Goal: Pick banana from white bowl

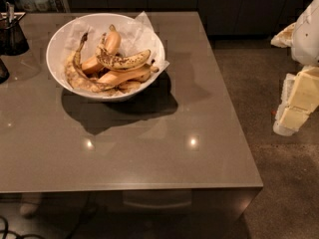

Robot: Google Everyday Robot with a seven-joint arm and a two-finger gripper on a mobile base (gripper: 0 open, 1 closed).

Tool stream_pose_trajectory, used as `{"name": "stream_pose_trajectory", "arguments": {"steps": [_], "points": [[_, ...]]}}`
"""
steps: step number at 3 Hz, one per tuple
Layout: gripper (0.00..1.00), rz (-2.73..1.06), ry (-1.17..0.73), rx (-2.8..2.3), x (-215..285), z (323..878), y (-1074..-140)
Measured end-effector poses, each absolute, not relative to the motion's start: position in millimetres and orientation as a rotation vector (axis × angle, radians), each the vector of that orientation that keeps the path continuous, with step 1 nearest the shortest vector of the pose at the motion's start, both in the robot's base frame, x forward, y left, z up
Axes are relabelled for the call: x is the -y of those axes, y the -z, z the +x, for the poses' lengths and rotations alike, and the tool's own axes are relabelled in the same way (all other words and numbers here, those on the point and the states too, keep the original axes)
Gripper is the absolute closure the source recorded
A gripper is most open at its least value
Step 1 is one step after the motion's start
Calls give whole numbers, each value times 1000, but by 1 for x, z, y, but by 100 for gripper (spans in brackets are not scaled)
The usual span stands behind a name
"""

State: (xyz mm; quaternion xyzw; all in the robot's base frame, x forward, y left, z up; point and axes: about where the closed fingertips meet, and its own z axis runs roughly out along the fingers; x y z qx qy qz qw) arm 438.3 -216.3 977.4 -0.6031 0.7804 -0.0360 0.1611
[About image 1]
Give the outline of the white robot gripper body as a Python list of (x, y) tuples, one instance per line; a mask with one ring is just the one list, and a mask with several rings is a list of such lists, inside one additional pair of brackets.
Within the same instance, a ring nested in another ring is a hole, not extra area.
[(313, 0), (297, 21), (276, 34), (270, 44), (290, 48), (294, 61), (319, 66), (319, 0)]

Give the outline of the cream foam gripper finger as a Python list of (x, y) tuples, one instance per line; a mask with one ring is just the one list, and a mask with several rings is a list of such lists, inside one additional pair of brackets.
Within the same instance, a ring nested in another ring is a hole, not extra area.
[(283, 136), (293, 135), (318, 107), (319, 68), (304, 66), (297, 75), (287, 74), (273, 131)]

